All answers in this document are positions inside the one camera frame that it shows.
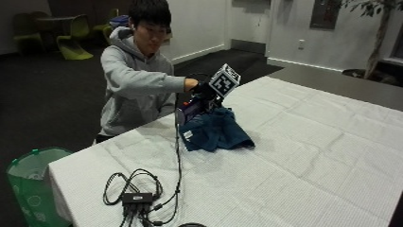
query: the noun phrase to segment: power adapter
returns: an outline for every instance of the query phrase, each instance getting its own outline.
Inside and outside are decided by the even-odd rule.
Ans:
[[[125,193],[122,197],[125,213],[146,213],[153,205],[153,193]]]

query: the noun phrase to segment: hand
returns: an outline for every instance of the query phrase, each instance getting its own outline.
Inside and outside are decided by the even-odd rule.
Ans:
[[[199,85],[199,81],[196,79],[185,79],[185,92],[188,92]]]

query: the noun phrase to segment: black glove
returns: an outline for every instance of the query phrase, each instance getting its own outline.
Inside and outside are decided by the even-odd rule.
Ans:
[[[191,88],[192,96],[210,100],[215,97],[216,93],[214,89],[206,82],[199,82],[199,84]]]

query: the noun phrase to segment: white wall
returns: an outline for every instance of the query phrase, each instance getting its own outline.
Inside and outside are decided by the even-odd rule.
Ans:
[[[16,52],[12,40],[12,17],[16,13],[44,11],[50,14],[48,0],[6,0],[0,8],[0,54]]]
[[[228,39],[264,44],[270,29],[268,0],[228,0]]]
[[[179,63],[224,49],[226,0],[167,0],[173,39],[161,53]]]
[[[395,41],[399,35],[399,31],[403,25],[403,12],[395,11],[391,15],[391,20],[388,24],[388,32],[385,35],[385,39],[383,41],[381,49],[380,49],[380,58],[387,59],[391,56],[391,52],[393,49]]]
[[[360,17],[359,10],[341,8],[333,30],[311,29],[314,2],[272,0],[268,63],[291,61],[336,70],[365,68],[380,15]],[[397,30],[391,29],[388,35],[391,41]],[[298,49],[298,40],[306,41],[303,50]]]

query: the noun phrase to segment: wall outlet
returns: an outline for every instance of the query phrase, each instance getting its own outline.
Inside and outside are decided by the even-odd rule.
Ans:
[[[304,48],[304,40],[299,40],[298,41],[298,49],[303,49]]]

